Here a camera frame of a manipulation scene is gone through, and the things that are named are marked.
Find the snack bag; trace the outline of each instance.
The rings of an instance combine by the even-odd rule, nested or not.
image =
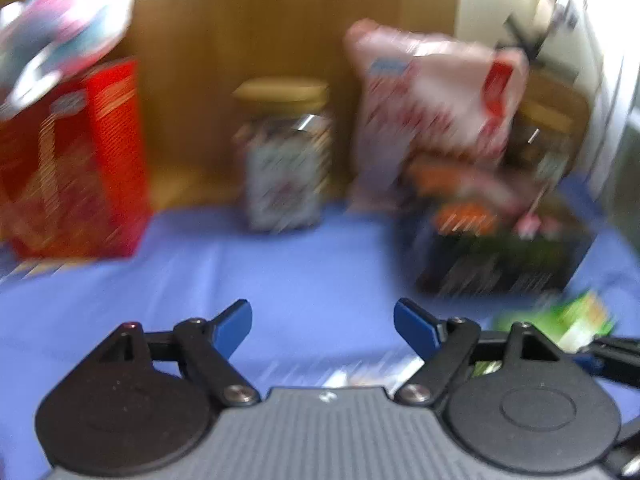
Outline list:
[[[495,167],[524,93],[527,60],[446,36],[355,23],[346,47],[363,79],[354,140],[355,205],[395,206],[412,152]]]

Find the jar lid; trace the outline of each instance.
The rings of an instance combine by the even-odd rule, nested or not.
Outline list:
[[[259,77],[242,83],[233,96],[258,113],[312,114],[326,106],[329,85],[302,77]]]
[[[535,101],[524,100],[518,108],[518,114],[545,130],[567,135],[573,131],[574,120],[571,117]]]

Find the food package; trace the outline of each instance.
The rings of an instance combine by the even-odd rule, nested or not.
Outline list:
[[[599,295],[589,290],[571,301],[561,301],[537,312],[502,312],[492,322],[494,330],[508,331],[518,320],[532,322],[551,341],[575,353],[594,338],[609,335],[616,321]]]
[[[489,167],[500,162],[527,79],[520,50],[495,51],[370,20],[348,30],[346,47],[363,81],[355,205],[397,205],[396,179],[413,152]]]
[[[0,221],[21,258],[136,249],[150,205],[135,66],[98,66],[0,123]]]
[[[133,0],[25,0],[0,10],[0,119],[107,54],[123,37]]]

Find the cardboard box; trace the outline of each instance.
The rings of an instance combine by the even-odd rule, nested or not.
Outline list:
[[[19,257],[129,256],[150,215],[133,60],[0,124],[0,220]]]

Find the food jar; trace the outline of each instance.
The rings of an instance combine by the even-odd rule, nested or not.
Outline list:
[[[234,92],[248,115],[238,131],[249,228],[315,225],[330,165],[328,84],[307,78],[246,81]]]
[[[549,188],[570,169],[575,153],[572,138],[574,121],[552,108],[524,101],[513,120],[505,162],[530,172]]]

